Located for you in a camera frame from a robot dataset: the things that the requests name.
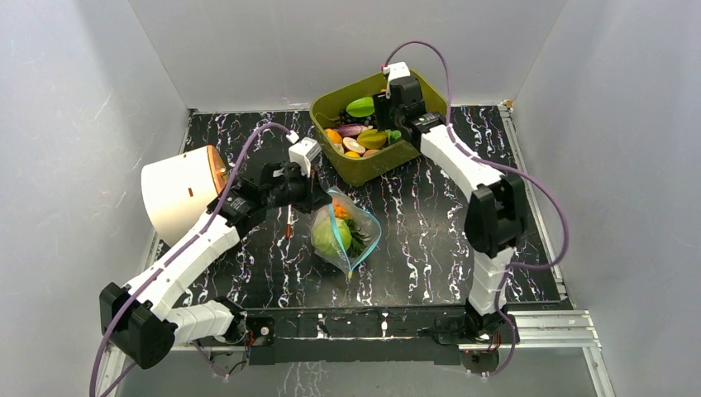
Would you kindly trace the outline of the green toy star fruit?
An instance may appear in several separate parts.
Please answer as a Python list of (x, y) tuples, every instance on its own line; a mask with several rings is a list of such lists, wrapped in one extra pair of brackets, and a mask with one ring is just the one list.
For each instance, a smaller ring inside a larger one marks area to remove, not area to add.
[(358, 98), (346, 106), (346, 113), (355, 118), (365, 118), (374, 115), (374, 99), (372, 97)]

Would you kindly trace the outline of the green toy cabbage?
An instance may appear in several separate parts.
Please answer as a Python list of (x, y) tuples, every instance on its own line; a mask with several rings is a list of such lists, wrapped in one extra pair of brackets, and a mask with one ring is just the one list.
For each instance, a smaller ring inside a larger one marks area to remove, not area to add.
[(316, 253), (329, 260), (346, 257), (336, 218), (323, 218), (315, 223), (311, 232), (312, 245)]

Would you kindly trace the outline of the clear zip top bag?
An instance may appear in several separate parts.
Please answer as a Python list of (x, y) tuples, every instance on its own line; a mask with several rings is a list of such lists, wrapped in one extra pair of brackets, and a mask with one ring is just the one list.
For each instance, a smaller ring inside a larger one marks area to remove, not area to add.
[(336, 186), (327, 193), (331, 203), (312, 217), (312, 248), (317, 256), (350, 278), (377, 247), (381, 226), (374, 215), (356, 206), (351, 197)]

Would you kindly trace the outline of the toy pineapple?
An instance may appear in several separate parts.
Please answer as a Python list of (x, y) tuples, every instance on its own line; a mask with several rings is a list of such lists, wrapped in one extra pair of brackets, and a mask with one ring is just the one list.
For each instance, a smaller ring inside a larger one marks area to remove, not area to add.
[(363, 232), (351, 214), (340, 204), (333, 205), (336, 225), (343, 247), (349, 257), (359, 257), (370, 243), (370, 235)]

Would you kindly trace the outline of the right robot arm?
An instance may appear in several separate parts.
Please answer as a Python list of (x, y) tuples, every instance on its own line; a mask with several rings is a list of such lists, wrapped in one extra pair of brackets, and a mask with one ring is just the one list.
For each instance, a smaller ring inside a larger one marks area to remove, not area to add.
[(437, 317), (432, 338), (443, 345), (493, 341), (504, 323), (508, 265), (527, 229), (524, 181), (482, 164), (441, 113), (427, 110), (416, 77), (389, 77), (373, 100), (380, 127), (401, 132), (468, 200), (464, 229), (474, 257), (473, 283), (464, 313)]

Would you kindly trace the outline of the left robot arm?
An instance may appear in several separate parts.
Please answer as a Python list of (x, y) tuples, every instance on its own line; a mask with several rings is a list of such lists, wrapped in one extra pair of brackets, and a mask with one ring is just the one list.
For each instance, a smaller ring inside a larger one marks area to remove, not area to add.
[(175, 308), (184, 291), (221, 255), (237, 246), (273, 208), (311, 213), (330, 204), (316, 170), (295, 162), (269, 163), (258, 182), (230, 178), (194, 226), (149, 269), (123, 286), (99, 294), (103, 341), (141, 369), (161, 362), (179, 344), (220, 337), (237, 344), (246, 336), (247, 314), (227, 298)]

